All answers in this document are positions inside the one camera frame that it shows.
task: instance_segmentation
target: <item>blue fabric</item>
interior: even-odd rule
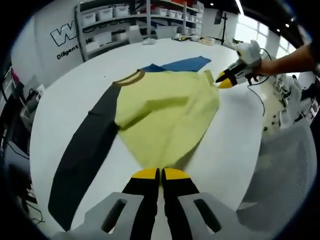
[[[171,62],[162,66],[151,64],[143,68],[148,73],[159,73],[164,71],[173,72],[198,72],[211,60],[203,56],[187,58],[180,61]]]

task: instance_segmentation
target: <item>ceiling light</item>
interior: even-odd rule
[[[242,9],[240,0],[235,0],[235,3],[236,3],[236,5],[238,6],[238,9],[239,9],[239,11],[240,11],[240,14],[241,14],[241,15],[245,15],[244,10]]]

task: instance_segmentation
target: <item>table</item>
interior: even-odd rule
[[[30,171],[35,196],[50,228],[63,230],[48,212],[60,159],[74,132],[112,81],[151,63],[161,66],[198,56],[212,60],[200,72],[210,69],[214,78],[238,59],[234,50],[221,45],[160,39],[155,45],[135,43],[108,51],[74,68],[46,89],[33,122]],[[262,137],[262,114],[258,97],[246,84],[220,90],[219,109],[184,168],[200,192],[212,193],[233,210],[241,203],[254,173]],[[141,166],[117,136],[76,211],[71,229],[82,224],[85,213],[110,193],[121,192],[139,170]],[[160,230],[166,224],[161,194],[158,207],[152,239],[166,239],[169,229]]]

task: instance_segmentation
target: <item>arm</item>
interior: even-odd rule
[[[277,74],[307,72],[316,68],[310,52],[310,45],[299,47],[293,53],[276,60],[263,60],[257,74],[273,76]]]

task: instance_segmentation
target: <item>white shelving unit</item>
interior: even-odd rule
[[[91,13],[97,14],[100,10],[107,9],[110,5],[115,5],[115,4],[127,4],[127,5],[129,4],[130,15],[98,20],[88,25],[83,25],[84,15],[88,15]],[[182,11],[183,12],[182,18],[151,14],[151,4],[163,6],[167,9]],[[129,44],[129,41],[127,39],[115,40],[110,43],[104,44],[94,50],[87,51],[87,48],[86,48],[87,43],[85,38],[86,31],[90,31],[91,29],[94,29],[99,26],[103,26],[111,22],[117,22],[121,20],[132,20],[132,22],[134,23],[135,20],[137,19],[144,19],[144,21],[146,21],[146,35],[144,35],[144,37],[153,38],[155,36],[152,35],[151,20],[162,19],[162,20],[170,21],[168,22],[169,24],[171,24],[171,22],[182,24],[183,26],[182,33],[187,35],[188,32],[185,32],[187,25],[188,27],[191,27],[191,28],[199,27],[199,23],[193,22],[187,19],[187,13],[196,16],[197,14],[199,14],[199,10],[196,8],[187,6],[186,2],[184,2],[184,4],[182,5],[169,0],[145,0],[145,12],[143,12],[142,14],[136,14],[135,0],[91,0],[91,1],[80,2],[74,8],[74,18],[75,18],[79,48],[81,51],[83,61],[88,61],[90,58],[98,55],[99,53],[102,54],[110,49]]]

